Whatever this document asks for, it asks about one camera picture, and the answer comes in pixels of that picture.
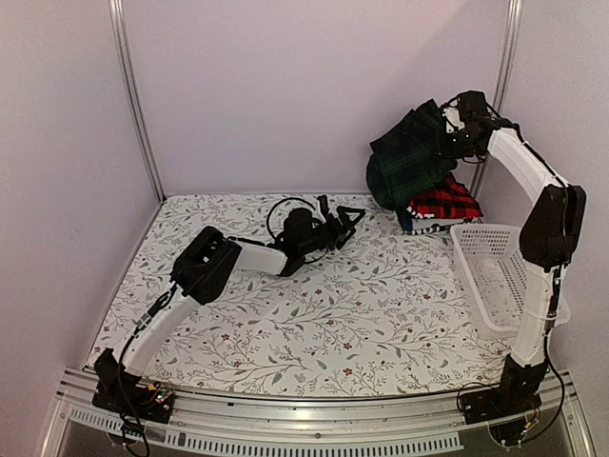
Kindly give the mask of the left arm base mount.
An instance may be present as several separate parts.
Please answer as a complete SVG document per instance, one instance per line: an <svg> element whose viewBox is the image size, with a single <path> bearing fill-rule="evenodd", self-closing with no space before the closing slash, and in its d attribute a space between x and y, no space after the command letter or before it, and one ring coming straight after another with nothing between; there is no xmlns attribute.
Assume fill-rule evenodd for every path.
<svg viewBox="0 0 609 457"><path fill-rule="evenodd" d="M97 358L94 371L98 377L92 398L95 407L146 421L169 422L175 401L170 385L154 382L144 386L141 377L125 371L111 348Z"/></svg>

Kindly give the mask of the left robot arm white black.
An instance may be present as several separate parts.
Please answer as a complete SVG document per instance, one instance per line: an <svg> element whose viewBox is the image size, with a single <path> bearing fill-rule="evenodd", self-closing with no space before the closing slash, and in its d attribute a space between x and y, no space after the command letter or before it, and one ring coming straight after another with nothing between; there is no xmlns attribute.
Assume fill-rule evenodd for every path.
<svg viewBox="0 0 609 457"><path fill-rule="evenodd" d="M200 307L224 293L236 270L290 277L308 263L316 251L342 248L356 233L364 209L328 207L321 195L317 203L289 212L283 230L268 244L226 236L207 226L175 260L169 281L156 301L131 326L130 332L105 348L94 363L106 399L122 413L134 412L142 403L137 384L152 356L166 338Z"/></svg>

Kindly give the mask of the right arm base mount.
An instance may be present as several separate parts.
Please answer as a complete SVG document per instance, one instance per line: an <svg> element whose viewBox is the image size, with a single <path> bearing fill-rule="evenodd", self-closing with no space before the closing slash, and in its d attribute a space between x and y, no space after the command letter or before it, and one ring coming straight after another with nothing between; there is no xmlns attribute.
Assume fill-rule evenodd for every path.
<svg viewBox="0 0 609 457"><path fill-rule="evenodd" d="M547 369L547 360L534 366L521 367L508 355L499 385L459 393L457 408L468 425L520 414L520 419L492 426L490 435L497 444L504 447L521 445L532 427L532 422L524 419L523 413L541 406L538 390Z"/></svg>

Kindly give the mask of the dark green plaid garment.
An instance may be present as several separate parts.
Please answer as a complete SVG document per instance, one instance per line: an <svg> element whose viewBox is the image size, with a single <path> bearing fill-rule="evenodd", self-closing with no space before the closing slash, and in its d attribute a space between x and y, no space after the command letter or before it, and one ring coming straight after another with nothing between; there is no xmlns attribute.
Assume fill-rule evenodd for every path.
<svg viewBox="0 0 609 457"><path fill-rule="evenodd" d="M439 135L444 132L441 110L430 99L370 143L365 182L381 208L408 205L457 168L455 159L440 157Z"/></svg>

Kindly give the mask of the red black plaid shirt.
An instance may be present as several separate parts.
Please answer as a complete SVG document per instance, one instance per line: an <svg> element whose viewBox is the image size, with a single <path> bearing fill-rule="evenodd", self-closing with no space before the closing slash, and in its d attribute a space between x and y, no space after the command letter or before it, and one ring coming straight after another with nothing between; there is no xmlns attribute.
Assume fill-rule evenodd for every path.
<svg viewBox="0 0 609 457"><path fill-rule="evenodd" d="M452 172L447 172L438 184L415 196L405 211L416 220L473 220L483 217L478 201Z"/></svg>

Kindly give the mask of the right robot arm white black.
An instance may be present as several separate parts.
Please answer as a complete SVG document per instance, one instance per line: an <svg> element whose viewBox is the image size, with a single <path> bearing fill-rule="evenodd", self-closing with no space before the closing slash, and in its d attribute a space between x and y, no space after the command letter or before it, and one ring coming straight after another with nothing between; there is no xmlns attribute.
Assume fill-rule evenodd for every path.
<svg viewBox="0 0 609 457"><path fill-rule="evenodd" d="M503 365L492 407L511 415L525 404L549 366L548 346L560 305L561 283L577 248L586 194L560 176L524 139L518 124L500 116L481 91L462 92L441 106L446 123L441 153L450 158L493 157L532 204L519 235L528 271L519 332Z"/></svg>

